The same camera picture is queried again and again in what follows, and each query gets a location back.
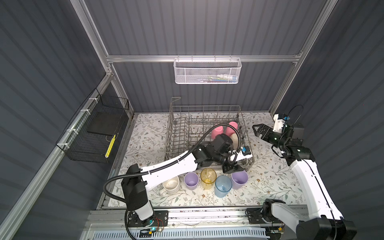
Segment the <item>beige plastic cup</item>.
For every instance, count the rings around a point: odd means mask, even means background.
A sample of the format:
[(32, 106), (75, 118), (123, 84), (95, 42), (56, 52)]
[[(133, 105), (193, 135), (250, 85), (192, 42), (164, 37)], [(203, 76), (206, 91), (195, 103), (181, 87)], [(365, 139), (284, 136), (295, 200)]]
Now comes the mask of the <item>beige plastic cup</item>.
[(239, 147), (239, 138), (238, 138), (237, 134), (236, 133), (232, 134), (230, 136), (230, 138), (233, 141), (233, 148), (234, 148), (234, 150), (237, 150), (237, 148)]

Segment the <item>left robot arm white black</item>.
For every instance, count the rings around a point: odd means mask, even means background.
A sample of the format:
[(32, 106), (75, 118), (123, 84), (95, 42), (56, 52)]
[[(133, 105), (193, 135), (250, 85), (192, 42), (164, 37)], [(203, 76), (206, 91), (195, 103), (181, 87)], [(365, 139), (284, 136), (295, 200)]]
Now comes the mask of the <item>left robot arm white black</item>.
[(232, 139), (226, 134), (220, 134), (207, 142), (207, 135), (218, 127), (220, 124), (208, 129), (188, 151), (175, 158), (143, 168), (134, 164), (128, 168), (126, 174), (109, 178), (103, 185), (104, 194), (124, 202), (127, 211), (136, 213), (144, 223), (155, 218), (148, 192), (159, 184), (179, 175), (207, 168), (213, 163), (221, 165), (224, 173), (242, 171), (238, 162), (252, 157), (250, 147), (238, 145), (234, 148)]

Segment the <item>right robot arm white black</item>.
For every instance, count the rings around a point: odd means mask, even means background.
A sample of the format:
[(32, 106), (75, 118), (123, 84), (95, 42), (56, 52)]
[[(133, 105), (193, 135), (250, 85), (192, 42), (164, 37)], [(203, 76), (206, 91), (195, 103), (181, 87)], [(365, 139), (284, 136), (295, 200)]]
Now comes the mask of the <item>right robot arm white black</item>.
[(334, 204), (312, 152), (302, 146), (302, 140), (292, 139), (293, 128), (284, 124), (280, 132), (275, 132), (258, 124), (252, 129), (255, 136), (281, 151), (281, 158), (287, 161), (301, 186), (308, 208), (308, 216), (302, 216), (282, 200), (266, 199), (261, 211), (263, 218), (270, 223), (281, 221), (295, 232), (298, 240), (352, 240), (357, 227)]

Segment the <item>pink plastic cup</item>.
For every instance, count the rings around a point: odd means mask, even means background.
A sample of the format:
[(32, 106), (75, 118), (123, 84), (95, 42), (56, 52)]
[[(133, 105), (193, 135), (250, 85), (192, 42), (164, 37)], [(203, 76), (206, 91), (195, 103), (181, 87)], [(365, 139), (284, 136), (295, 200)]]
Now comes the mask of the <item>pink plastic cup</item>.
[(211, 132), (211, 139), (214, 140), (217, 136), (219, 136), (223, 133), (224, 133), (224, 127), (223, 126), (215, 127)]
[[(230, 122), (229, 125), (238, 130), (239, 125), (237, 122)], [(233, 128), (227, 127), (225, 130), (225, 134), (230, 137), (232, 134), (235, 133)]]

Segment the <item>large lilac plastic cup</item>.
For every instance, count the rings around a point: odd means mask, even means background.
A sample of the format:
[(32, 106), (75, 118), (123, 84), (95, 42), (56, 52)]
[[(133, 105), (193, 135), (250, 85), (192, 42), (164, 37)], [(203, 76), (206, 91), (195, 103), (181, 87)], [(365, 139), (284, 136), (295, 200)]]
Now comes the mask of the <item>large lilac plastic cup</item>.
[(232, 189), (237, 190), (244, 186), (249, 179), (246, 171), (235, 172), (231, 174)]

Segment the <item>yellow transparent cup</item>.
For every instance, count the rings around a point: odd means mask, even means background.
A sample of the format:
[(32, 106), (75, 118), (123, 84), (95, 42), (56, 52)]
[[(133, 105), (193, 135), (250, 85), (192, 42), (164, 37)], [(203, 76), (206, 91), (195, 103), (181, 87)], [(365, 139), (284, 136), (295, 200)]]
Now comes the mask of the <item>yellow transparent cup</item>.
[(211, 168), (205, 168), (202, 170), (200, 177), (201, 177), (203, 189), (210, 190), (215, 185), (215, 181), (217, 179), (217, 173), (215, 170)]

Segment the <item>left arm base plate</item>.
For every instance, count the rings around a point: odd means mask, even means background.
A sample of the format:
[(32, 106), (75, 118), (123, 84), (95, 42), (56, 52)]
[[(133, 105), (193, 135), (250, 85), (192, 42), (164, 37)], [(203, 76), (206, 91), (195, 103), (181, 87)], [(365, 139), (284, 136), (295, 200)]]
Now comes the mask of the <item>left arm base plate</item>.
[(166, 227), (168, 225), (169, 212), (165, 210), (155, 210), (154, 215), (148, 220), (141, 221), (136, 212), (129, 212), (127, 216), (128, 227)]

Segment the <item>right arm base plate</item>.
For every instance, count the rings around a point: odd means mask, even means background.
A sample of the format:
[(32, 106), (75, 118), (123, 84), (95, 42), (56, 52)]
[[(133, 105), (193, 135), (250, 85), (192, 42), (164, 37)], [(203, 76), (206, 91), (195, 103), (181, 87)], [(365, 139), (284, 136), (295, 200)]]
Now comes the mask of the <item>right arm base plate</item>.
[(265, 212), (263, 208), (247, 208), (245, 214), (250, 224), (285, 225), (271, 213)]

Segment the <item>white ceramic mug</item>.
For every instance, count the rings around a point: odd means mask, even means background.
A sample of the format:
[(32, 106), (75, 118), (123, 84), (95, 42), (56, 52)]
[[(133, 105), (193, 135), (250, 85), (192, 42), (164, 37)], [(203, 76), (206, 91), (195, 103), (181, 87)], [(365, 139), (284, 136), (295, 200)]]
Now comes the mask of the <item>white ceramic mug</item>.
[(162, 183), (162, 189), (158, 192), (160, 196), (174, 195), (180, 190), (179, 177), (171, 178)]

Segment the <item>blue transparent cup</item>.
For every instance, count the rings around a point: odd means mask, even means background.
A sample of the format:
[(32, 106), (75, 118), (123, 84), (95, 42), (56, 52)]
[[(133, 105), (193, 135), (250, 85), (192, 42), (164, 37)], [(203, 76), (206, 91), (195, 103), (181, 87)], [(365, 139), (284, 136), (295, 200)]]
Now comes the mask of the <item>blue transparent cup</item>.
[(232, 189), (232, 181), (227, 176), (219, 176), (215, 181), (215, 195), (224, 198)]

